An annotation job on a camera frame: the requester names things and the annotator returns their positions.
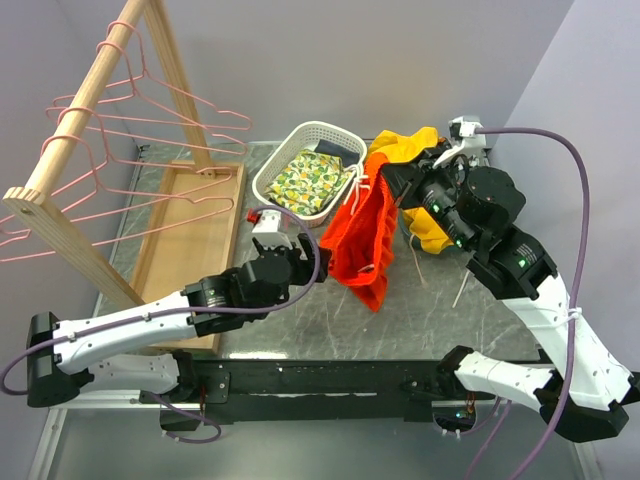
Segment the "orange mesh shorts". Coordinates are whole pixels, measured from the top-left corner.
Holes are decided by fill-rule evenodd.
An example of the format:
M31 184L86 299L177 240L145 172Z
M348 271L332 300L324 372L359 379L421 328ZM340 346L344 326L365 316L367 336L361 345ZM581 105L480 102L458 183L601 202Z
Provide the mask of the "orange mesh shorts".
M369 155L365 179L357 193L340 206L320 246L331 252L329 274L348 287L369 310L380 310L388 287L397 207L382 175L389 163L383 153Z

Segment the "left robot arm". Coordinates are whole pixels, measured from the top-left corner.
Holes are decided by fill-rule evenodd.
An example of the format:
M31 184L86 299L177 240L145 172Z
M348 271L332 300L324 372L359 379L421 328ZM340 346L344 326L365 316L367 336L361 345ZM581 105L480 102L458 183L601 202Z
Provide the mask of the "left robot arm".
M255 259L149 304L85 320L34 316L28 406L53 407L101 390L139 390L171 402L193 398L201 381L191 354L145 356L142 349L240 329L293 304L290 287L308 292L327 277L330 251L304 233L291 246L254 246Z

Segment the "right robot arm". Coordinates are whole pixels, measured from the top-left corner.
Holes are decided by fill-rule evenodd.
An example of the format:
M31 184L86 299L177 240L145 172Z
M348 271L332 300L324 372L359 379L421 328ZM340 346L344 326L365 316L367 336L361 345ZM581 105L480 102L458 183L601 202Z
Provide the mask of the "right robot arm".
M430 161L386 164L381 172L398 206L423 208L470 253L468 271L522 321L552 364L525 367L457 346L438 366L440 391L453 399L467 391L499 396L545 422L558 413L555 432L574 443L618 436L628 422L625 405L639 399L639 376L570 305L542 244L515 226L526 198L512 178L489 166L466 167L457 177Z

